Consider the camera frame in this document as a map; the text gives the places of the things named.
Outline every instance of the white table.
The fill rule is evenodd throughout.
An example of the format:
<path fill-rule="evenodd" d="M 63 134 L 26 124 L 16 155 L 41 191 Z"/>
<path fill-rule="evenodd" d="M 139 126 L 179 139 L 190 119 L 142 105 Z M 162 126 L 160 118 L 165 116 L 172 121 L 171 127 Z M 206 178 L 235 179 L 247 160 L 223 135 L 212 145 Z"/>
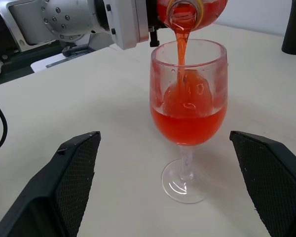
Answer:
<path fill-rule="evenodd" d="M 160 41 L 174 39 L 171 34 L 160 31 Z M 281 52 L 277 36 L 216 25 L 193 36 L 228 50 L 228 112 L 195 155 L 206 168 L 211 198 L 180 204 L 161 187 L 163 168 L 179 153 L 150 117 L 151 49 L 143 43 L 124 52 L 102 49 L 0 85 L 9 126 L 0 149 L 0 220 L 61 143 L 99 130 L 95 177 L 78 236 L 269 237 L 228 137 L 231 130 L 264 135 L 296 155 L 296 56 Z"/>

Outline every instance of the glass stem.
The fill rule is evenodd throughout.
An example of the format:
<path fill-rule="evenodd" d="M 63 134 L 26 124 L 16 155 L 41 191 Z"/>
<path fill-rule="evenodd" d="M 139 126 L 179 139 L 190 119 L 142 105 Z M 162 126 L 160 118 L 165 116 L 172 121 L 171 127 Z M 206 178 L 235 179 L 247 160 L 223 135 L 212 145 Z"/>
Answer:
<path fill-rule="evenodd" d="M 181 151 L 182 167 L 180 172 L 180 178 L 184 182 L 191 181 L 194 177 L 192 171 L 193 151 L 194 147 L 179 146 Z"/>

